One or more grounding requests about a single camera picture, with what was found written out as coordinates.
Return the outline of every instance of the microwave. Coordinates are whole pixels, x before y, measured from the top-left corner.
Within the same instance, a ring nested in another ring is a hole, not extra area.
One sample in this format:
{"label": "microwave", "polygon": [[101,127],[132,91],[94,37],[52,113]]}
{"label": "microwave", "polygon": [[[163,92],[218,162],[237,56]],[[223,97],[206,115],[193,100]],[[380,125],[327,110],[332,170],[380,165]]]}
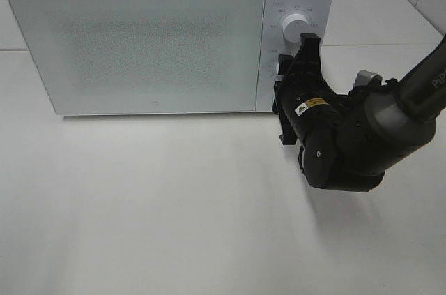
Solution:
{"label": "microwave", "polygon": [[61,115],[270,112],[332,0],[8,0]]}

